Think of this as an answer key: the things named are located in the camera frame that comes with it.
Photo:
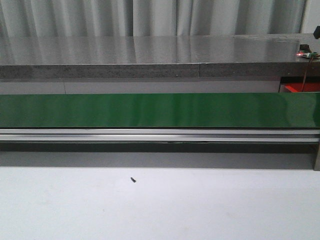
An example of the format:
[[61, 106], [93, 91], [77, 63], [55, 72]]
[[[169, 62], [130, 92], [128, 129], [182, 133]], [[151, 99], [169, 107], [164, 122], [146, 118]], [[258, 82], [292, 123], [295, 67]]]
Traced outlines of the red plastic tray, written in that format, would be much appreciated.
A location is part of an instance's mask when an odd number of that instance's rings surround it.
[[319, 93], [320, 92], [320, 84], [319, 83], [307, 83], [302, 85], [300, 83], [287, 83], [283, 85], [284, 91], [290, 93]]

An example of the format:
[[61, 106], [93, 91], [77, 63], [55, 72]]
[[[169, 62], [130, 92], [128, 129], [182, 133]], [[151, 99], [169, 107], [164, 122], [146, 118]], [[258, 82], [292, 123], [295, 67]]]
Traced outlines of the green conveyor belt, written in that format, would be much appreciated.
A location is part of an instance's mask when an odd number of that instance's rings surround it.
[[21, 94], [0, 97], [2, 128], [318, 128], [320, 95]]

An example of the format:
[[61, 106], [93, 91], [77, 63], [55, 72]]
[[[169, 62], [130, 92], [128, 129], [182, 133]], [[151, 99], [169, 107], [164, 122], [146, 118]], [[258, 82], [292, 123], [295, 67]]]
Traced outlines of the grey stone counter shelf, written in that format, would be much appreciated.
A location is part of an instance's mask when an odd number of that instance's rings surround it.
[[312, 34], [2, 37], [2, 79], [317, 77]]

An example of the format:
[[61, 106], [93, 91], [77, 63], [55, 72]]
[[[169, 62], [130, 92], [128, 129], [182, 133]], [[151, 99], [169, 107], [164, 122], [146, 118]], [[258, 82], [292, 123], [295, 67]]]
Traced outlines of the small green circuit board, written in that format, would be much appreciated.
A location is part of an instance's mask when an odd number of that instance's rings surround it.
[[305, 59], [319, 59], [320, 54], [317, 52], [308, 52], [305, 50], [300, 50], [297, 54], [298, 57], [305, 58]]

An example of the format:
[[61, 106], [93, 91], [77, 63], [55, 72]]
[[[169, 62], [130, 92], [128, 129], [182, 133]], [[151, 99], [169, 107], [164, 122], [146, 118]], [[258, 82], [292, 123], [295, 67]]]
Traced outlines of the black sensor module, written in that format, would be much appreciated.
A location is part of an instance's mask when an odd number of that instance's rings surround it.
[[309, 53], [310, 52], [310, 47], [309, 47], [308, 44], [300, 44], [299, 45], [299, 51]]

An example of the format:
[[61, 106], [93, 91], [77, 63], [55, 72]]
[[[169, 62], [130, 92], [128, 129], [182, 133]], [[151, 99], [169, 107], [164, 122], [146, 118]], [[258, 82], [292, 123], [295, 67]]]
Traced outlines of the grey pleated curtain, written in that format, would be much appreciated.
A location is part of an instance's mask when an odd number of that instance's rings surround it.
[[293, 34], [304, 0], [3, 0], [2, 37]]

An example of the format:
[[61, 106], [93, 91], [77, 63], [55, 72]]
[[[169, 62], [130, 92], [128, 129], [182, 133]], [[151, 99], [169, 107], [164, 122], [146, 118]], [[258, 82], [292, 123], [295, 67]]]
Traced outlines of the aluminium conveyor frame rail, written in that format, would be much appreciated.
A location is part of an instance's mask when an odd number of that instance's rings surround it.
[[3, 152], [287, 153], [312, 155], [320, 168], [314, 128], [3, 128]]

